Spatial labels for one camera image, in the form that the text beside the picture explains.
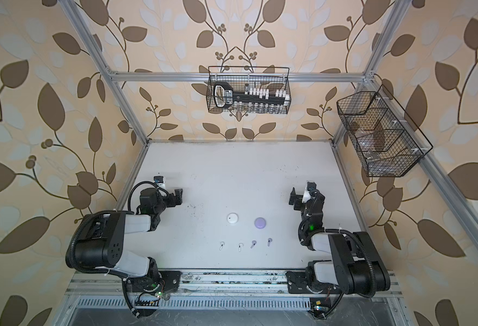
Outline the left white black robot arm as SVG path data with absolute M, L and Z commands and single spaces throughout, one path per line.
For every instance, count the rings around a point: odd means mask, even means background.
M 110 274 L 124 281 L 144 279 L 158 284 L 162 279 L 153 258 L 124 247 L 127 235 L 157 230 L 161 214 L 183 204 L 183 189 L 169 192 L 162 176 L 137 183 L 127 198 L 127 209 L 86 215 L 66 252 L 66 265 L 84 274 Z

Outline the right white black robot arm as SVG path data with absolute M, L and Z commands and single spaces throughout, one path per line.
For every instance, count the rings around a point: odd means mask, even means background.
M 297 236 L 301 246 L 327 254 L 308 262 L 304 272 L 288 272 L 289 292 L 322 294 L 328 290 L 373 297 L 391 288 L 383 260 L 367 232 L 350 232 L 323 225 L 325 196 L 309 182 L 303 194 L 293 189 L 289 205 L 301 213 Z

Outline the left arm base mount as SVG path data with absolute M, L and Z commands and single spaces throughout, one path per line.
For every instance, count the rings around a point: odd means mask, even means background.
M 159 271 L 156 277 L 152 274 L 143 277 L 129 278 L 123 282 L 123 289 L 128 293 L 159 294 L 175 291 L 181 282 L 180 271 Z

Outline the purple earbud charging case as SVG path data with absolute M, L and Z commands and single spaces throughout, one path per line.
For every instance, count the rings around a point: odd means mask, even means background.
M 264 229 L 266 227 L 266 220 L 263 218 L 263 217 L 258 217 L 255 219 L 254 221 L 254 226 L 257 228 L 257 229 Z

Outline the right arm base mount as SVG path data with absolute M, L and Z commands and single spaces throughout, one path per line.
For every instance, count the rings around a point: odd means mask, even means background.
M 342 292 L 337 285 L 309 281 L 304 271 L 287 271 L 285 276 L 287 278 L 287 290 L 292 295 L 326 296 L 338 295 Z

